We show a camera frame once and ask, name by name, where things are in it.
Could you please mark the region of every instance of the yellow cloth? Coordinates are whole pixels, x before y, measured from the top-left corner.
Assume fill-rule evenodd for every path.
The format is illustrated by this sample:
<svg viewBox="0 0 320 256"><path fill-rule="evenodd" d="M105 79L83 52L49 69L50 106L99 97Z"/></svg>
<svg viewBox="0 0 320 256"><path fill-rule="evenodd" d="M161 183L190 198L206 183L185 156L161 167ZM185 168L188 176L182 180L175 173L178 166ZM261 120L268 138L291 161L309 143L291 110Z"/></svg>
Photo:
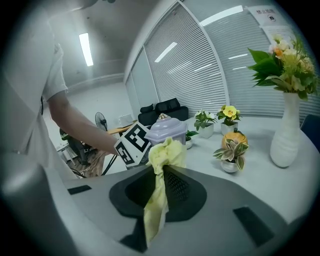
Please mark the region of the yellow cloth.
<svg viewBox="0 0 320 256"><path fill-rule="evenodd" d="M155 189L148 203L144 207L144 231L146 244L149 247L151 240L165 224L168 201L164 181L164 165L186 167L187 147L180 141L167 137L163 143L150 149L149 162L155 173Z"/></svg>

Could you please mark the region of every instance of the orange flower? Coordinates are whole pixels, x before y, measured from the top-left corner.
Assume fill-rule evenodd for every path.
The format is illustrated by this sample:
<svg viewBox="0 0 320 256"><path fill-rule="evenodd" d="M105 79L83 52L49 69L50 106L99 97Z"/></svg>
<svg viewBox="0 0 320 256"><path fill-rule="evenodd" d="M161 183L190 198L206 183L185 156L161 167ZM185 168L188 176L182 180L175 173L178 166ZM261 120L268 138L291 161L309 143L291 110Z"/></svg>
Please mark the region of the orange flower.
<svg viewBox="0 0 320 256"><path fill-rule="evenodd" d="M274 52L277 57L281 57L283 55L282 50L280 50L278 47L274 48Z"/></svg>

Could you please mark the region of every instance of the ceiling light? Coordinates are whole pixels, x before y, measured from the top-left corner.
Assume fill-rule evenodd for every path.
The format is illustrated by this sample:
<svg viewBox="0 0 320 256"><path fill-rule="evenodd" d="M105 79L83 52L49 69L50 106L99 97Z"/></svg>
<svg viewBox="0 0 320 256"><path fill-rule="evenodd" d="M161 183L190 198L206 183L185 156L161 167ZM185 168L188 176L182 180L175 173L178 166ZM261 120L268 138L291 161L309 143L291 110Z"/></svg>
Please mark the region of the ceiling light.
<svg viewBox="0 0 320 256"><path fill-rule="evenodd" d="M200 22L200 24L204 27L206 25L211 24L212 22L220 20L220 19L227 17L229 15L243 12L243 10L244 9L242 8L242 5L238 5L238 6L230 8L230 9L226 9L224 11L218 12L217 14L212 15L209 18L204 19L203 21Z"/></svg>
<svg viewBox="0 0 320 256"><path fill-rule="evenodd" d="M183 63L183 64L181 64L181 65L179 65L179 66L177 66L177 67L175 67L175 68L173 68L171 70L169 70L168 74L172 74L172 73L174 73L174 72L176 72L176 71L188 66L191 63L192 63L192 61L189 60L189 61L187 61L187 62L185 62L185 63Z"/></svg>
<svg viewBox="0 0 320 256"><path fill-rule="evenodd" d="M212 65L212 63L210 63L210 64L208 64L208 65L205 65L205 66L202 66L202 67L199 67L199 68L197 68L196 70L194 70L193 72L197 72L197 71L202 70L202 69L204 69L204 68L206 68L206 67L209 67L209 66L211 66L211 65Z"/></svg>
<svg viewBox="0 0 320 256"><path fill-rule="evenodd" d="M86 65L88 67L92 66L94 62L92 61L88 33L80 34L79 39Z"/></svg>
<svg viewBox="0 0 320 256"><path fill-rule="evenodd" d="M164 56L166 56L166 54L168 53L168 52L170 52L175 46L177 45L177 43L176 42L173 42L172 44L170 44L167 48L165 48L165 50L159 55L159 57L158 58L156 58L156 60L154 61L154 62L159 62L159 61L161 61L162 60L162 58L164 57Z"/></svg>
<svg viewBox="0 0 320 256"><path fill-rule="evenodd" d="M213 76L219 75L220 73L221 72L217 72L217 73L211 74L211 75L209 75L209 77L213 77Z"/></svg>
<svg viewBox="0 0 320 256"><path fill-rule="evenodd" d="M248 54L245 53L245 54L241 54L241 55L237 55L237 56L230 57L230 58L228 58L228 59L231 60L231 59L235 59L235 58L239 58L239 57L243 57L243 56L247 56L247 55L248 55Z"/></svg>
<svg viewBox="0 0 320 256"><path fill-rule="evenodd" d="M244 69L244 68L246 68L246 66L236 67L236 68L233 68L232 70L239 70L239 69Z"/></svg>

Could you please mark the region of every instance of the small potted plant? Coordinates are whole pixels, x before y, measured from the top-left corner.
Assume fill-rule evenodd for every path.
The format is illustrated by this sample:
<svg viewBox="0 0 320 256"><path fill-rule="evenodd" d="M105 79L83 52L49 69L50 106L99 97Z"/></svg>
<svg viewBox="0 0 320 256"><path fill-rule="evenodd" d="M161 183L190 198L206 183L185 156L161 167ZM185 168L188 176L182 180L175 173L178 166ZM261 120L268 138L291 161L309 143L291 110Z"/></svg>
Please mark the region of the small potted plant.
<svg viewBox="0 0 320 256"><path fill-rule="evenodd" d="M223 105L221 110L216 114L218 120L224 118L221 123L221 133L222 135L228 132L233 132L235 128L238 128L238 123L235 120L240 120L240 110L236 109L234 106Z"/></svg>
<svg viewBox="0 0 320 256"><path fill-rule="evenodd" d="M190 149L193 145L192 139L191 137L194 135L199 134L198 132L196 132L195 130L188 130L185 134L185 145L186 145L186 149Z"/></svg>
<svg viewBox="0 0 320 256"><path fill-rule="evenodd" d="M208 139L214 133L214 123L217 122L215 114L205 110L200 110L195 114L194 127L199 131L199 135L205 139Z"/></svg>
<svg viewBox="0 0 320 256"><path fill-rule="evenodd" d="M213 156L221 160L221 167L227 173L242 171L245 166L244 153L249 145L245 142L238 143L237 140L226 139L226 148L220 148L213 153Z"/></svg>

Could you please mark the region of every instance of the container lid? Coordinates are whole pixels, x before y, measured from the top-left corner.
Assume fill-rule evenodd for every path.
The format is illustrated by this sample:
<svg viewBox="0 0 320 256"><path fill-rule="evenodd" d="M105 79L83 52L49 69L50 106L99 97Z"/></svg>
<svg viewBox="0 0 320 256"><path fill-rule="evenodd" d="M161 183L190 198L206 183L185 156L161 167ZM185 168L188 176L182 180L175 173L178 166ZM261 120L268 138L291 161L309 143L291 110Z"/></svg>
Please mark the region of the container lid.
<svg viewBox="0 0 320 256"><path fill-rule="evenodd" d="M167 137L173 138L185 134L187 130L188 125L186 123L161 113L144 137L149 141L158 143L164 141Z"/></svg>

